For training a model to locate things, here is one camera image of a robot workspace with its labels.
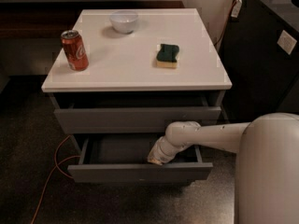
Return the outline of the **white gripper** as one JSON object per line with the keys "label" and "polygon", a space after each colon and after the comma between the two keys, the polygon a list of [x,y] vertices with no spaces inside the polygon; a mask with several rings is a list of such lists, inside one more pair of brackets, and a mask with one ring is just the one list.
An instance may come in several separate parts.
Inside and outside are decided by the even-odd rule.
{"label": "white gripper", "polygon": [[169,163],[179,153],[179,147],[171,144],[165,136],[159,138],[150,151],[149,163],[163,165]]}

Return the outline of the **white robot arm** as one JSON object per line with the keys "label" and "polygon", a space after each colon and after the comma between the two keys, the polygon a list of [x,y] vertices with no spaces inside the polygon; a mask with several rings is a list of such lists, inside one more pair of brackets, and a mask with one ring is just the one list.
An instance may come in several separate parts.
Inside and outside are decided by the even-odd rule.
{"label": "white robot arm", "polygon": [[192,145],[236,155],[235,224],[299,224],[298,115],[272,113],[215,126],[173,122],[148,161],[163,165]]}

